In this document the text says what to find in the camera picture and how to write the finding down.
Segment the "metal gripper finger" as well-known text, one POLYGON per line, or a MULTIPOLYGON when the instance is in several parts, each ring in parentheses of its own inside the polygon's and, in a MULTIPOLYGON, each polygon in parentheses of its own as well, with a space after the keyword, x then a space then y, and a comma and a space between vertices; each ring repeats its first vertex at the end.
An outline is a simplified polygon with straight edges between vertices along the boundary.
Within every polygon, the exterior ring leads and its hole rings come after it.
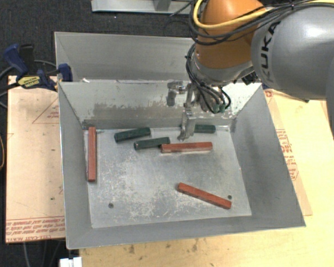
POLYGON ((177 94, 185 94, 185 86, 183 81, 172 81, 167 84, 167 87, 168 95, 166 97, 166 103, 168 106, 174 106, 177 94))
POLYGON ((179 141, 184 141, 194 135, 196 120, 197 118, 193 113, 191 105, 185 103, 182 114, 180 135, 178 136, 179 141))

